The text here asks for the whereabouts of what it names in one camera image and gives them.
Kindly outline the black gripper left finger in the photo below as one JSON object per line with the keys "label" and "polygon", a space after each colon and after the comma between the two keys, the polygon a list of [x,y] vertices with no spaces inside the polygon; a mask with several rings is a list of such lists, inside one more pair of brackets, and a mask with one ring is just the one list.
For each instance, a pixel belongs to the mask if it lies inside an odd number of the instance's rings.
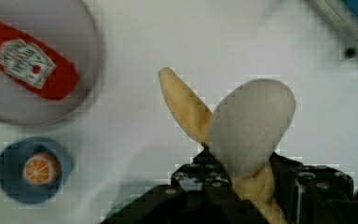
{"label": "black gripper left finger", "polygon": [[113,210],[101,224],[269,224],[239,197],[223,165],[205,148],[168,185],[148,190]]}

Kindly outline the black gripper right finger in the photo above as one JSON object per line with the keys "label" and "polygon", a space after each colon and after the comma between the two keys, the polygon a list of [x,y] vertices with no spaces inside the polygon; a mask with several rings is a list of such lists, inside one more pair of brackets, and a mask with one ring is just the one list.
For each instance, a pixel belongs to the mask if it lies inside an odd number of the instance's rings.
{"label": "black gripper right finger", "polygon": [[353,179],[326,165],[305,165],[276,153],[269,158],[274,199],[288,224],[358,224]]}

